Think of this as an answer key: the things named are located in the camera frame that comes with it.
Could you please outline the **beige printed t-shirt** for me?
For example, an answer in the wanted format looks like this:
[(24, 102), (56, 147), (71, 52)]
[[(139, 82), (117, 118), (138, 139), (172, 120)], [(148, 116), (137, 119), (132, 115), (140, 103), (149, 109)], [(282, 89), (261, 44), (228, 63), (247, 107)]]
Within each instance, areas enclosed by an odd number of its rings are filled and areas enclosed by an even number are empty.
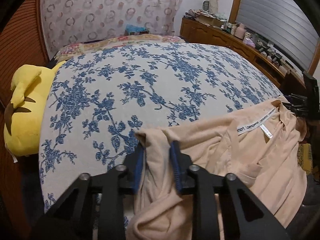
[(284, 105), (282, 96), (218, 118), (136, 132), (145, 147), (142, 181), (134, 202), (127, 239), (190, 239), (192, 198), (175, 188), (170, 143), (209, 173), (232, 172), (288, 226), (307, 188), (298, 145), (306, 122)]

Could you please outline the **blue floral white bedsheet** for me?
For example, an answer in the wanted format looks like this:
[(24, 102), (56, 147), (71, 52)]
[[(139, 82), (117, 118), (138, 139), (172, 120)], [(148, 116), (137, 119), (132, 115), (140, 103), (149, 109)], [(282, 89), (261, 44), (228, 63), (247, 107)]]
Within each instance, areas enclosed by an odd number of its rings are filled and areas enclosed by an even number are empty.
[(40, 239), (76, 233), (49, 209), (82, 173), (123, 162), (143, 128), (210, 119), (276, 98), (280, 90), (236, 52), (195, 43), (146, 43), (66, 61), (54, 77), (41, 127)]

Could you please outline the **yellow plush toy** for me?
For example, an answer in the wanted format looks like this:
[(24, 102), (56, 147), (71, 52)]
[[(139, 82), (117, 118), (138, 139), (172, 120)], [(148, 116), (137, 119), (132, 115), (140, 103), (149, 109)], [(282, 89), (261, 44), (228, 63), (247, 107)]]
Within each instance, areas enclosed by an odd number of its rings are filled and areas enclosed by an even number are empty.
[(41, 124), (47, 98), (59, 68), (24, 64), (11, 81), (12, 97), (4, 112), (4, 143), (13, 158), (39, 152)]

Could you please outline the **pink floral blanket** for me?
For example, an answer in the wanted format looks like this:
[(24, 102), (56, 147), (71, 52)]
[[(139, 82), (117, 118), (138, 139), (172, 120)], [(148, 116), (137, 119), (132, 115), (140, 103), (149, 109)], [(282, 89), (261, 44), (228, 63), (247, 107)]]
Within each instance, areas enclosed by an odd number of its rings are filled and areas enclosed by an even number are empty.
[(106, 40), (95, 41), (91, 43), (75, 43), (64, 46), (54, 56), (57, 63), (67, 61), (75, 56), (84, 55), (86, 53), (96, 52), (99, 50), (129, 46), (132, 44), (143, 43), (185, 43), (185, 40), (177, 36), (161, 36), (153, 34), (121, 36), (109, 38)]

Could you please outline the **purple tissue pack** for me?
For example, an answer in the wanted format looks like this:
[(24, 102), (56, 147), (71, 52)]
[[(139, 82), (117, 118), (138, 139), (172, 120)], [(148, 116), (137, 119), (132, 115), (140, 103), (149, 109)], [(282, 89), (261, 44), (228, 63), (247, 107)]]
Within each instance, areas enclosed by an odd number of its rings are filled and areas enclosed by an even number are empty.
[(248, 45), (248, 46), (250, 46), (252, 48), (255, 48), (255, 44), (250, 38), (244, 38), (242, 42), (245, 45)]

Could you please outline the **teal item on box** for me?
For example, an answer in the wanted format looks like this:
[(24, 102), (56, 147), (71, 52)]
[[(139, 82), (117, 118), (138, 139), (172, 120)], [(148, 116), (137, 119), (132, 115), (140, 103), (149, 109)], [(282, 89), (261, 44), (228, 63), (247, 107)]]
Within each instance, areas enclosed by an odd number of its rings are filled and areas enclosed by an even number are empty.
[(125, 36), (130, 36), (130, 35), (143, 35), (143, 34), (148, 34), (149, 31), (145, 27), (138, 27), (135, 25), (128, 24), (125, 28)]

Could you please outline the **pink thermos bottle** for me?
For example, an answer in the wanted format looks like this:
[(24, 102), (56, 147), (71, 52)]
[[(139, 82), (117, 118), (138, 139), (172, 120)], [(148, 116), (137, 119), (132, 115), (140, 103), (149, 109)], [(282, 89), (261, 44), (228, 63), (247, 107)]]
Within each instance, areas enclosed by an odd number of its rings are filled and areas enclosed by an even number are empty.
[(234, 36), (243, 40), (245, 33), (246, 33), (245, 25), (240, 23), (239, 26), (235, 30)]

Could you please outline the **wooden sideboard cabinet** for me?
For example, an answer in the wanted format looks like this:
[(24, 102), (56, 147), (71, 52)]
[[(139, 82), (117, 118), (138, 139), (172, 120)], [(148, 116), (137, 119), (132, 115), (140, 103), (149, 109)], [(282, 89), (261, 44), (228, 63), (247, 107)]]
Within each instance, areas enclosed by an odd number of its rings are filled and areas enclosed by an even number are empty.
[(242, 40), (217, 28), (184, 17), (182, 18), (180, 37), (190, 43), (210, 44), (233, 50), (258, 68), (277, 87), (305, 88), (304, 81), (295, 77), (290, 70), (282, 73), (278, 67), (262, 57), (256, 49), (245, 45)]

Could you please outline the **circle patterned lace curtain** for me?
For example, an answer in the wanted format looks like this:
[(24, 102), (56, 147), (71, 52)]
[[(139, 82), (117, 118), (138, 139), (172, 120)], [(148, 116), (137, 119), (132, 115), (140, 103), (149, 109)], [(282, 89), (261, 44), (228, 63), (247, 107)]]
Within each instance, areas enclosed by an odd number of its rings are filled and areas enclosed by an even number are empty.
[(127, 25), (157, 35), (174, 34), (182, 0), (41, 0), (44, 40), (49, 57), (62, 47), (125, 33)]

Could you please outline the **cardboard box with clutter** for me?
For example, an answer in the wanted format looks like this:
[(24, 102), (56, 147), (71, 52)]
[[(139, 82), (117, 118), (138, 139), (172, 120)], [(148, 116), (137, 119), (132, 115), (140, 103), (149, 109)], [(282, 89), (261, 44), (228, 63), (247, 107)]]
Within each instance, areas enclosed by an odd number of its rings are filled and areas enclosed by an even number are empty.
[(215, 14), (211, 15), (203, 10), (189, 9), (188, 12), (185, 13), (185, 17), (196, 20), (204, 25), (218, 28), (227, 22), (225, 18)]

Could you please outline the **grey window blind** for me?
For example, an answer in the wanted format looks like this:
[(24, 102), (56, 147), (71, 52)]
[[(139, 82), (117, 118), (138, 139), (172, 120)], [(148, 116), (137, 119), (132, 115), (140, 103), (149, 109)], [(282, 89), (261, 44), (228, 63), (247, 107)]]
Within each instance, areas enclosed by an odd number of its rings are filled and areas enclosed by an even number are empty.
[(293, 0), (240, 0), (236, 21), (267, 38), (307, 70), (318, 34)]

